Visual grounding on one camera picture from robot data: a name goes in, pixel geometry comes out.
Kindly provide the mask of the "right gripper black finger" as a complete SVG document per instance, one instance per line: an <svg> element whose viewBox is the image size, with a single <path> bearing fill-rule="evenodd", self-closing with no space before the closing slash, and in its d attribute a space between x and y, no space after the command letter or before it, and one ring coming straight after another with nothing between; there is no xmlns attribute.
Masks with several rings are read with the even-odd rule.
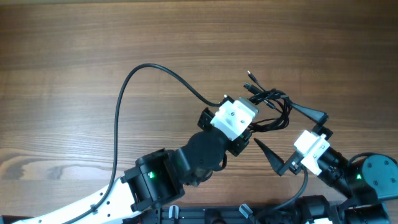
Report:
<svg viewBox="0 0 398 224"><path fill-rule="evenodd" d="M328 120L328 115L323 111L307 108L296 103L291 103L291 106L314 123L325 123Z"/></svg>
<svg viewBox="0 0 398 224"><path fill-rule="evenodd" d="M259 139L254 138L254 141L256 142L256 144L260 147L260 149L263 151L263 153L267 157L267 160L269 161L274 172L279 173L281 168L283 168L283 166L284 166L284 160L282 158L280 158L274 151L272 151L268 146L266 146Z"/></svg>

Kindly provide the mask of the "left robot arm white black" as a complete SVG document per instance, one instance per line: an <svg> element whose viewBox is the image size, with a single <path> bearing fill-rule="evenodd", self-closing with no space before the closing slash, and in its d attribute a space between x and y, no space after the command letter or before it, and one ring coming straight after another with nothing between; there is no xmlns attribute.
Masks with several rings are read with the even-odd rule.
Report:
<svg viewBox="0 0 398 224"><path fill-rule="evenodd" d="M122 223L184 195L184 185L198 186L223 170L227 152L237 156L248 144L248 126L259 110L247 99L225 101L205 115L202 128L185 146L161 149L139 158L118 177L111 190L101 189L48 214L23 223Z"/></svg>

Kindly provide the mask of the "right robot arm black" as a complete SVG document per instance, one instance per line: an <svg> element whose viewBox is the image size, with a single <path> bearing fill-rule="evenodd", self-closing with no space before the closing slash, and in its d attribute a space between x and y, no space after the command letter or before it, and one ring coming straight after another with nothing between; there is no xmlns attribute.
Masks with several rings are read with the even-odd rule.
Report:
<svg viewBox="0 0 398 224"><path fill-rule="evenodd" d="M324 126L328 120L325 112L295 103L292 107L311 119L315 126L305 130L294 142L295 152L289 160L284 161L260 140L256 143L279 176L287 170L294 174L303 172L304 182L290 200L257 212L254 219L265 220L288 212L292 223L390 223L384 202L397 198L397 161L375 152L346 159L328 141L333 133ZM317 176L346 200L332 205L321 195L303 197L309 174Z"/></svg>

